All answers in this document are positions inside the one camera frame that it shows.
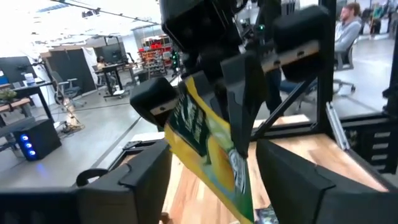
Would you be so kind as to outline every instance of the concrete floor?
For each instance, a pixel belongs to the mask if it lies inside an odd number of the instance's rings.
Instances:
[[[335,78],[356,85],[352,95],[334,98],[340,117],[381,110],[386,103],[381,91],[389,85],[393,46],[393,40],[364,40],[354,46],[354,70],[335,73]],[[124,82],[129,80],[127,73],[122,73],[121,76]],[[347,94],[349,89],[343,89],[341,93]],[[104,101],[102,95],[93,93],[80,100],[87,104],[73,113],[85,128],[63,138],[62,147],[45,159],[26,162],[16,158],[11,151],[0,152],[0,187],[70,186],[81,171],[90,167],[107,167],[133,135],[157,131],[154,125],[139,119],[139,115],[129,105],[128,97]],[[67,115],[58,106],[52,106],[51,109],[56,121],[67,119]],[[45,118],[42,109],[33,109],[32,113],[37,119]],[[294,113],[293,105],[285,115]],[[316,106],[304,103],[301,113],[314,120]],[[257,118],[265,119],[268,116],[264,104]],[[7,116],[6,121],[22,117],[15,111]]]

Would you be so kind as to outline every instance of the metal rail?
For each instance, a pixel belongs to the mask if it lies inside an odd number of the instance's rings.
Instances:
[[[332,102],[326,104],[326,115],[328,116],[337,145],[344,151],[350,150],[346,134]]]
[[[153,25],[160,25],[157,22],[152,22],[152,21],[149,21],[149,20],[140,19],[138,17],[125,16],[123,13],[114,13],[114,12],[104,11],[100,7],[93,8],[93,7],[85,6],[82,3],[76,2],[76,1],[73,1],[73,2],[66,1],[66,0],[51,0],[51,1],[59,2],[59,3],[62,3],[62,4],[67,4],[67,5],[70,5],[70,6],[80,7],[80,8],[88,9],[88,10],[98,10],[99,12],[107,13],[107,14],[114,15],[114,16],[121,16],[121,17],[128,18],[128,19],[134,19],[136,21],[148,22],[148,23],[151,23]]]

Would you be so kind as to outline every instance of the wooden leg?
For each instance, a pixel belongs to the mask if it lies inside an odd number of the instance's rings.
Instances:
[[[170,217],[167,212],[162,212],[160,215],[160,220],[162,221],[162,224],[169,224],[170,222]]]

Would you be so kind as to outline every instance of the black partition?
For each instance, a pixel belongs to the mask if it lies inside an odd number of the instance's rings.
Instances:
[[[121,60],[121,57],[126,54],[123,42],[119,44],[109,44],[108,46],[94,48],[97,57],[102,56],[107,63],[116,63]]]
[[[24,81],[25,77],[21,75],[22,72],[32,73],[34,78],[37,78],[34,69],[30,66],[29,58],[26,56],[0,58],[0,70],[4,72],[9,83]]]
[[[51,70],[58,72],[63,81],[77,78],[73,84],[78,85],[82,93],[96,89],[82,49],[53,51],[47,59]]]

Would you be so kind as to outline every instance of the wooden table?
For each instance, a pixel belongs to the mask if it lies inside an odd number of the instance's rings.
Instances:
[[[10,83],[6,83],[6,84],[1,84],[0,85],[0,90],[4,89],[4,88],[9,88],[10,87]]]
[[[21,100],[15,101],[13,103],[11,103],[11,106],[13,108],[18,107],[18,106],[24,106],[26,104],[28,104],[30,102],[30,99],[28,98],[22,98]],[[2,105],[0,106],[0,112],[5,112],[5,111],[9,111],[10,110],[10,106],[9,105]]]
[[[258,127],[263,121],[256,121],[254,127]],[[304,121],[308,121],[304,115],[285,116],[279,118],[275,124]],[[139,134],[134,136],[132,141],[148,141],[163,137],[163,133]],[[376,190],[386,191],[386,188],[324,134],[275,139],[272,142],[343,176]],[[270,201],[258,170],[255,142],[249,147],[248,166],[253,206],[267,207]],[[176,156],[173,156],[172,160],[172,172],[163,212],[169,213],[173,224],[229,224],[236,221],[217,196]]]

